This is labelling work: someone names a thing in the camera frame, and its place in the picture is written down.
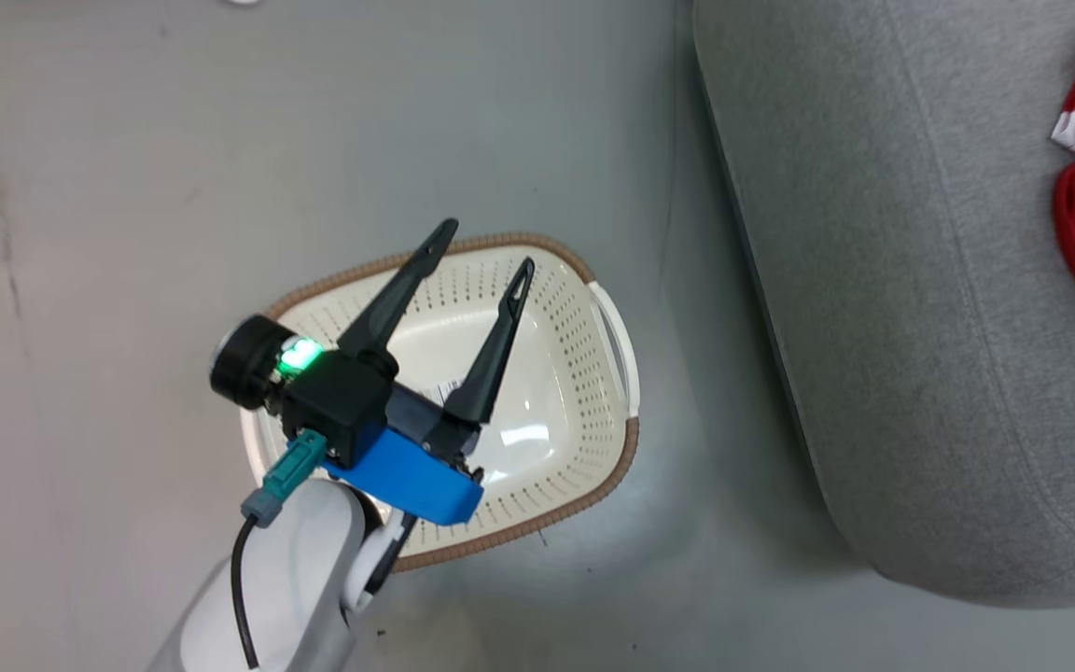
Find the basket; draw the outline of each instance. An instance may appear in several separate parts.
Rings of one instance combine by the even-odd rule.
[[[536,272],[524,319],[491,424],[467,459],[472,469],[484,468],[484,498],[467,524],[418,521],[397,570],[482,552],[578,513],[616,488],[633,461],[640,383],[625,324],[584,261],[548,238],[519,233],[453,243],[388,343],[400,362],[398,380],[441,404],[471,366],[496,319],[497,294],[526,256]],[[333,343],[407,258],[388,257],[315,282],[268,314],[304,337]],[[243,412],[242,423],[259,481],[285,451],[285,434],[263,410]]]

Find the teal cable connector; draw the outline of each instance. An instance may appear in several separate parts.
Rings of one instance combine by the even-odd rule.
[[[291,440],[285,455],[276,460],[272,469],[264,474],[264,484],[253,494],[247,495],[239,510],[244,518],[256,516],[256,527],[269,527],[281,507],[289,499],[289,495],[306,482],[311,473],[319,468],[326,459],[326,438],[316,431],[306,429]]]

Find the basket handle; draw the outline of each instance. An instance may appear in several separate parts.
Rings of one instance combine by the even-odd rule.
[[[641,405],[641,382],[636,375],[636,354],[633,352],[633,341],[628,337],[628,329],[625,329],[625,320],[619,317],[616,303],[612,301],[608,292],[592,281],[588,284],[591,292],[591,302],[597,308],[598,314],[604,323],[604,332],[612,342],[612,348],[619,354],[618,387],[625,391],[628,399],[628,416],[636,417],[636,410]]]

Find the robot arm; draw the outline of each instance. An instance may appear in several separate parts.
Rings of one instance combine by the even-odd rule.
[[[483,470],[470,471],[467,456],[491,417],[533,260],[513,277],[494,327],[444,406],[396,382],[387,348],[457,226],[444,221],[427,238],[336,349],[263,315],[223,340],[210,385],[280,416],[286,454],[243,502],[246,523],[231,560],[206,580],[149,672],[336,671],[355,646],[347,616],[375,597],[415,521],[472,518]],[[319,468],[332,482],[307,480]],[[387,520],[361,492],[392,506]]]
[[[264,671],[333,672],[355,638],[344,598],[363,545],[366,513],[346,485],[311,480],[287,499],[276,524],[252,532],[244,600]],[[148,672],[247,669],[230,600],[230,560],[210,573]]]

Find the brown basket rim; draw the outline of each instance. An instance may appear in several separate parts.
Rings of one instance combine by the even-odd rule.
[[[597,278],[591,269],[588,268],[588,264],[567,245],[562,245],[562,243],[555,241],[553,238],[534,233],[498,233],[494,235],[469,238],[465,241],[456,241],[448,247],[447,256],[511,245],[526,245],[549,252],[549,254],[555,255],[563,263],[571,267],[575,273],[578,273],[584,284],[589,284],[589,282],[593,282]],[[300,302],[307,301],[307,299],[315,298],[316,295],[329,292],[329,290],[338,286],[349,285],[350,282],[371,277],[379,272],[400,268],[401,264],[405,263],[410,255],[411,252],[404,252],[404,254],[377,259],[374,262],[353,268],[349,271],[336,272],[334,275],[312,282],[312,284],[302,286],[299,289],[293,289],[292,292],[286,294],[280,301],[274,302],[264,311],[264,315],[273,319],[278,319],[287,310],[298,305]],[[598,485],[590,492],[586,492],[582,497],[556,507],[555,511],[539,515],[538,518],[505,527],[504,530],[491,532],[491,534],[481,537],[481,539],[462,541],[462,543],[448,546],[447,548],[432,549],[432,552],[401,557],[392,571],[417,570],[421,569],[421,567],[439,564],[439,562],[456,560],[460,557],[485,552],[487,548],[493,548],[493,546],[506,544],[510,541],[519,540],[520,537],[532,534],[544,527],[550,527],[550,525],[559,520],[570,518],[570,516],[579,513],[585,507],[594,505],[594,503],[608,497],[616,489],[616,485],[619,485],[619,481],[627,474],[628,469],[632,467],[633,456],[636,455],[636,438],[639,438],[639,418],[634,416],[625,420],[625,445],[621,447],[619,460],[616,460],[616,464],[608,477],[605,477],[602,484]]]

